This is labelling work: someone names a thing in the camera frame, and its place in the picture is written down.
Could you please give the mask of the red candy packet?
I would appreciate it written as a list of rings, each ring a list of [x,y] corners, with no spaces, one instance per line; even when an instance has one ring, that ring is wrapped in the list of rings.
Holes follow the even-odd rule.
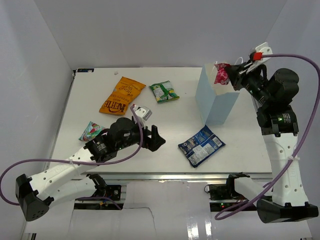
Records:
[[[228,85],[230,79],[225,68],[230,67],[231,65],[228,63],[217,63],[214,66],[217,69],[214,84]]]

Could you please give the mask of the teal Fox's mint bag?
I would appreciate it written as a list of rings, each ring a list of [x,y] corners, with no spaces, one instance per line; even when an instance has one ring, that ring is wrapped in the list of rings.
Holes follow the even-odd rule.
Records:
[[[89,142],[104,129],[105,127],[90,121],[78,140],[82,142]]]

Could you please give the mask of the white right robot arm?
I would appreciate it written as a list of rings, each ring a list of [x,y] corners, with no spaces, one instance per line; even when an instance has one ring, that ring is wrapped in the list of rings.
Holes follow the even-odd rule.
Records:
[[[318,207],[311,204],[304,191],[298,149],[298,120],[290,103],[299,92],[299,76],[287,68],[278,69],[267,78],[263,64],[249,71],[247,64],[225,67],[232,87],[245,89],[258,102],[257,122],[271,164],[273,180],[261,187],[244,173],[229,175],[226,195],[236,200],[244,196],[255,204],[265,223],[299,222],[316,218]]]

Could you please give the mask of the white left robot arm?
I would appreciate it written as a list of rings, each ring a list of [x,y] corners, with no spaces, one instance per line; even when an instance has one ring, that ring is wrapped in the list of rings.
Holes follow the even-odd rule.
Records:
[[[78,181],[74,178],[110,162],[118,151],[132,145],[138,144],[141,148],[155,152],[165,142],[155,125],[148,128],[139,126],[139,122],[133,118],[119,118],[65,163],[59,163],[32,176],[22,174],[16,178],[15,195],[25,220],[35,221],[54,206],[73,199],[103,198],[107,185],[98,174],[88,174]]]

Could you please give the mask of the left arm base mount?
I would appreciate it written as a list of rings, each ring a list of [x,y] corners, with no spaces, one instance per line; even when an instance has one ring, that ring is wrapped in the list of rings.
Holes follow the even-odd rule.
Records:
[[[104,185],[98,187],[92,194],[81,196],[76,198],[76,200],[90,200],[93,198],[98,198],[98,200],[102,200],[103,197],[109,198],[113,201],[119,201],[121,199],[122,186],[121,185]]]

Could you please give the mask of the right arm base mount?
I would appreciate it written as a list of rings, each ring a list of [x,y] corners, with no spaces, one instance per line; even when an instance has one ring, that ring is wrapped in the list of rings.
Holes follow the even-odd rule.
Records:
[[[225,184],[207,184],[203,190],[209,194],[210,200],[238,200],[240,197],[236,193],[231,193]]]

